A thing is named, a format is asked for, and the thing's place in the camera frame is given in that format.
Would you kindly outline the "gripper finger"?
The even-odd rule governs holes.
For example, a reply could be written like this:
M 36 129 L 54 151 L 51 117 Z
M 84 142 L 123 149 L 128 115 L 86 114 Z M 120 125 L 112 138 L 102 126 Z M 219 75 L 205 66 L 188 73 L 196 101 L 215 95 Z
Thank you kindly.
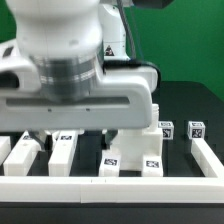
M 106 148 L 109 149 L 110 145 L 112 144 L 113 139 L 117 136 L 117 130 L 108 130 L 105 134 L 105 144 Z
M 52 146 L 51 135 L 44 130 L 33 133 L 34 139 L 39 143 L 42 151 L 50 151 Z

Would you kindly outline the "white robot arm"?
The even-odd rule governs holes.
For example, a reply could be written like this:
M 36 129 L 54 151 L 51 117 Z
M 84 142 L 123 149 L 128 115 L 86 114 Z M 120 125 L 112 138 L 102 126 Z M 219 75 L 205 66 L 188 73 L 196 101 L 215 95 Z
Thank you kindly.
M 142 129 L 155 85 L 107 74 L 105 4 L 163 9 L 173 0 L 5 0 L 16 37 L 0 44 L 0 132 Z

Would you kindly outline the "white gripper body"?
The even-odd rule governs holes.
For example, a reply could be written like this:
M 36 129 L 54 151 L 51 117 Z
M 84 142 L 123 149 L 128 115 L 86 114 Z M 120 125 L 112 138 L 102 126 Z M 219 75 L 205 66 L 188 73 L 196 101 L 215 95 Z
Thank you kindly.
M 145 128 L 157 88 L 149 63 L 29 58 L 0 44 L 0 132 Z

